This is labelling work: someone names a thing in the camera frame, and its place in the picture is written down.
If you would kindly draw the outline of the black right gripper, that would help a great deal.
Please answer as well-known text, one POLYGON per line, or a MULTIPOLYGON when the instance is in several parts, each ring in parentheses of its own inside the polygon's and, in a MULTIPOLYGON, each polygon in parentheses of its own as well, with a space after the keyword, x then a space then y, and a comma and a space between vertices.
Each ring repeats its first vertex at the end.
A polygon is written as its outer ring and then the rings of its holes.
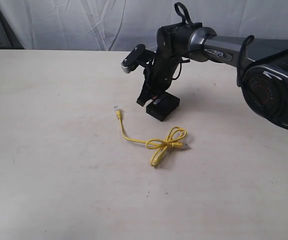
POLYGON ((201 23, 177 23, 157 30, 153 63, 146 69, 142 90, 136 101, 140 106, 150 99, 157 100, 171 86, 182 56, 188 52, 191 35, 201 27, 201 23))

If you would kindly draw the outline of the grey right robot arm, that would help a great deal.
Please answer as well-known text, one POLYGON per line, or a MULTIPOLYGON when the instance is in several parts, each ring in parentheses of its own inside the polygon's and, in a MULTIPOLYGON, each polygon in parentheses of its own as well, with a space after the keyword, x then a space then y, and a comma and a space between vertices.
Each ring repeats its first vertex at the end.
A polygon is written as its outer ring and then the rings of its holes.
POLYGON ((137 103, 143 106, 171 85, 183 58, 236 68, 236 84, 257 115, 288 130, 288 39, 219 36, 200 23, 160 27, 153 64, 137 103))

